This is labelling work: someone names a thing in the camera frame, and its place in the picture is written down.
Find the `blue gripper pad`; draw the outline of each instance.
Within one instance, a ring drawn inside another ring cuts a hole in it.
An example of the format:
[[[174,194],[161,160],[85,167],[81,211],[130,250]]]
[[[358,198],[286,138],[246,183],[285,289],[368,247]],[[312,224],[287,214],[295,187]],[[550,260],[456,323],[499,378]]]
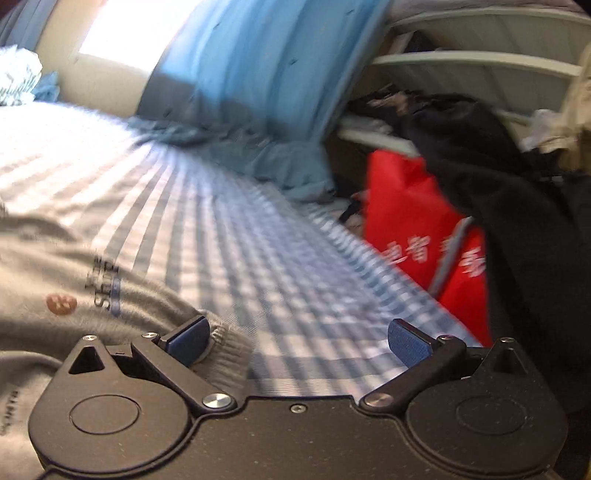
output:
[[[209,334],[209,322],[199,316],[163,336],[158,345],[176,361],[189,367],[207,348]]]
[[[401,319],[388,325],[388,346],[404,365],[411,368],[431,356],[438,341]]]

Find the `sweater logo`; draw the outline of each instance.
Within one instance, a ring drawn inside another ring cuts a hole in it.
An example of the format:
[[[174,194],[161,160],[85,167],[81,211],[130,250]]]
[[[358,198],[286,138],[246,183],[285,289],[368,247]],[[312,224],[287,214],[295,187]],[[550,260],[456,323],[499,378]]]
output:
[[[97,255],[84,285],[84,288],[94,290],[95,307],[105,309],[113,317],[121,314],[121,278],[118,273],[119,267]]]
[[[8,435],[10,427],[14,424],[14,414],[17,410],[18,390],[12,390],[8,394],[4,415],[0,421],[0,437]]]

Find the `metal screw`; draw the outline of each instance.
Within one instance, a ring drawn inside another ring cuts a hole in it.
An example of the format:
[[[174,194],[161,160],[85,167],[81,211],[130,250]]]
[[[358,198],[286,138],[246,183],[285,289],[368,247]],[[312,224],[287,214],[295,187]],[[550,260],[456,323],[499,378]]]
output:
[[[219,409],[229,407],[232,403],[232,397],[225,393],[212,393],[203,398],[203,405],[207,408]]]
[[[292,413],[304,413],[306,410],[308,410],[308,407],[298,403],[296,405],[292,405],[290,410]]]
[[[363,399],[363,402],[368,407],[385,408],[389,407],[390,405],[392,405],[392,403],[394,403],[394,398],[392,397],[392,395],[388,395],[387,393],[374,392],[367,395],[367,397]]]

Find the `blue striped bed sheet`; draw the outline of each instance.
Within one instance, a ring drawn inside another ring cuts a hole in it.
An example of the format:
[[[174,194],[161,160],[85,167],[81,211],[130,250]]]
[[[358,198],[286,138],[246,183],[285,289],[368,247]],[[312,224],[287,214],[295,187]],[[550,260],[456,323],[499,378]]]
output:
[[[405,370],[388,349],[395,317],[476,345],[321,206],[177,148],[136,147],[123,122],[82,108],[2,108],[0,129],[8,212],[53,218],[239,326],[255,393],[361,397]]]

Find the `brown patch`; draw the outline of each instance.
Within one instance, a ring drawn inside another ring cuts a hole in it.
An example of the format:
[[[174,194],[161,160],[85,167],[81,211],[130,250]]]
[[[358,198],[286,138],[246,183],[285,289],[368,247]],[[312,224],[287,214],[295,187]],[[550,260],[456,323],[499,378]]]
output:
[[[74,313],[78,306],[78,300],[72,295],[62,295],[59,293],[51,293],[45,299],[47,308],[50,312],[62,316]]]

